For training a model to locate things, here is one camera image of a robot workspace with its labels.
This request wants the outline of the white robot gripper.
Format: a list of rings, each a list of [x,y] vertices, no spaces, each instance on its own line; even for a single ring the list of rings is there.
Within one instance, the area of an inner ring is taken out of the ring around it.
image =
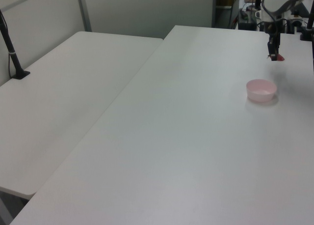
[[[272,61],[276,61],[277,55],[280,54],[279,47],[281,42],[280,34],[282,31],[282,19],[278,19],[273,15],[269,15],[265,10],[262,9],[261,21],[263,23],[263,31],[270,36],[267,43],[268,57]]]

